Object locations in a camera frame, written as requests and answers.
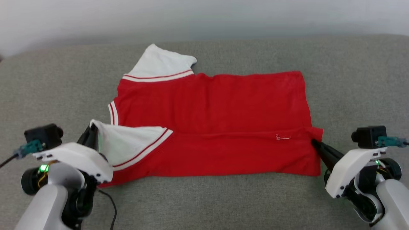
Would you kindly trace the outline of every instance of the gray fabric surface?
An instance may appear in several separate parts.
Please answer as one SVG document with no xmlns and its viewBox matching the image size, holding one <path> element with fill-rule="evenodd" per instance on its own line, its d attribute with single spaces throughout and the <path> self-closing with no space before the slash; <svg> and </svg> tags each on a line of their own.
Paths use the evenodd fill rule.
<svg viewBox="0 0 409 230">
<path fill-rule="evenodd" d="M 383 124 L 409 138 L 409 37 L 372 35 L 292 40 L 158 44 L 193 55 L 194 72 L 252 74 L 302 71 L 313 125 L 324 141 L 347 152 L 357 127 Z M 0 159 L 25 142 L 23 131 L 55 122 L 64 142 L 88 122 L 109 122 L 107 104 L 123 73 L 146 45 L 63 47 L 21 54 L 0 63 Z M 390 149 L 409 186 L 409 150 Z M 20 177 L 39 165 L 31 157 L 0 169 L 1 229 L 13 229 L 30 203 Z M 331 199 L 323 177 L 258 174 L 144 178 L 106 189 L 116 229 L 366 229 L 344 199 Z M 109 229 L 113 208 L 96 194 L 84 229 Z"/>
</svg>

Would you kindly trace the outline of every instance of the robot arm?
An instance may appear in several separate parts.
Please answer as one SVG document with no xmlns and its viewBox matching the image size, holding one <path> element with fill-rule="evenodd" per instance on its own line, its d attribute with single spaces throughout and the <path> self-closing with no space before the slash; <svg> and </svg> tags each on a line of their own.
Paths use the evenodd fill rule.
<svg viewBox="0 0 409 230">
<path fill-rule="evenodd" d="M 380 158 L 387 146 L 404 147 L 406 140 L 387 137 L 384 126 L 358 128 L 352 137 L 361 148 L 345 155 L 312 142 L 328 168 L 326 191 L 333 198 L 350 200 L 373 229 L 409 229 L 409 190 L 398 181 L 401 168 L 390 158 Z"/>
<path fill-rule="evenodd" d="M 112 180 L 112 167 L 96 151 L 96 127 L 88 127 L 78 143 L 63 145 L 56 138 L 57 132 L 50 128 L 57 127 L 44 126 L 25 132 L 26 139 L 29 136 L 27 142 L 33 139 L 46 143 L 42 151 L 33 156 L 47 162 L 47 166 L 29 169 L 23 174 L 24 192 L 35 196 L 16 230 L 80 229 L 83 219 L 92 211 L 97 186 Z"/>
</svg>

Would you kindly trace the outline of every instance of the cable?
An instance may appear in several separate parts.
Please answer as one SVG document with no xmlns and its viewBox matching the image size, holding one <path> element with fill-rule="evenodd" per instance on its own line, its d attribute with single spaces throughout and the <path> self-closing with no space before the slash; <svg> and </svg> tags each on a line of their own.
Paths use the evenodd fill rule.
<svg viewBox="0 0 409 230">
<path fill-rule="evenodd" d="M 52 161 L 48 162 L 46 169 L 48 169 L 48 167 L 50 167 L 50 165 L 52 165 L 54 163 L 57 163 L 57 162 L 58 162 L 57 160 L 52 160 Z M 48 172 L 45 172 L 44 175 L 38 180 L 37 185 L 38 185 L 39 188 L 40 188 L 40 182 L 43 181 L 46 176 L 48 176 Z"/>
<path fill-rule="evenodd" d="M 387 173 L 388 176 L 391 177 L 391 179 L 394 179 L 394 177 L 393 177 L 393 175 L 391 174 L 391 172 L 389 172 L 389 170 L 387 170 L 386 168 L 385 168 L 385 169 L 379 169 L 379 170 L 380 170 L 380 171 L 383 171 L 383 172 L 385 172 L 385 173 Z"/>
<path fill-rule="evenodd" d="M 8 158 L 7 160 L 5 160 L 3 163 L 1 163 L 0 168 L 5 166 L 7 163 L 9 163 L 12 159 L 18 157 L 18 154 L 14 154 L 12 155 L 10 158 Z"/>
<path fill-rule="evenodd" d="M 107 197 L 109 197 L 109 199 L 112 202 L 112 205 L 114 206 L 115 213 L 114 213 L 114 218 L 112 219 L 111 228 L 110 228 L 110 230 L 114 230 L 115 219 L 117 218 L 117 207 L 115 205 L 114 199 L 112 199 L 111 195 L 109 195 L 108 193 L 106 193 L 106 192 L 104 192 L 102 190 L 98 190 L 98 192 L 104 194 Z"/>
</svg>

